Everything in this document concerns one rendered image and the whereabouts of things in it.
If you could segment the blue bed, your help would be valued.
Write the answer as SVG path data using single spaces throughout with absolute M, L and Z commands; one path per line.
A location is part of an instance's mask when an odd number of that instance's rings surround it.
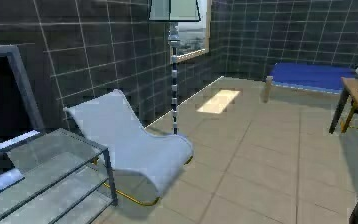
M 323 93 L 339 93 L 341 78 L 354 78 L 353 69 L 329 65 L 276 63 L 265 78 L 262 101 L 267 103 L 274 85 Z

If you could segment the wood framed window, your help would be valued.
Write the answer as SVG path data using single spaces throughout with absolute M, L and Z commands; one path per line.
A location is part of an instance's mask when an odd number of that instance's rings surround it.
M 209 51 L 212 0 L 169 0 L 171 62 Z

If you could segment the pale blue lounge chair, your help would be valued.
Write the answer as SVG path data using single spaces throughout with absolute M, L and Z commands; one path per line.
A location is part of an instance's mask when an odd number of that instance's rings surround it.
M 151 201 L 118 192 L 141 206 L 156 205 L 182 167 L 194 158 L 193 144 L 185 136 L 148 132 L 119 89 L 66 107 L 64 111 L 83 137 L 108 149 L 112 170 L 142 176 L 153 186 Z

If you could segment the grey television set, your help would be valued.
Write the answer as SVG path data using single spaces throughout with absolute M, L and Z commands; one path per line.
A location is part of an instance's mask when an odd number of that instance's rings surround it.
M 0 148 L 44 128 L 18 47 L 0 45 Z

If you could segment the grey floor lamp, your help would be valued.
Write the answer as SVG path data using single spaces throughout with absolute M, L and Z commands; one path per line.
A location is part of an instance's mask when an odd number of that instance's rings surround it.
M 171 50 L 171 107 L 172 107 L 172 129 L 178 133 L 177 107 L 178 107 L 178 54 L 180 47 L 180 36 L 178 30 L 179 22 L 200 22 L 198 0 L 149 0 L 149 20 L 154 22 L 168 22 L 168 45 Z

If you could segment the glass shelf stand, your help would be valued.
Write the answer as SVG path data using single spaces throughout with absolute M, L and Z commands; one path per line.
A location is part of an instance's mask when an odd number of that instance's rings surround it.
M 91 224 L 118 204 L 109 150 L 64 129 L 0 143 L 0 224 Z

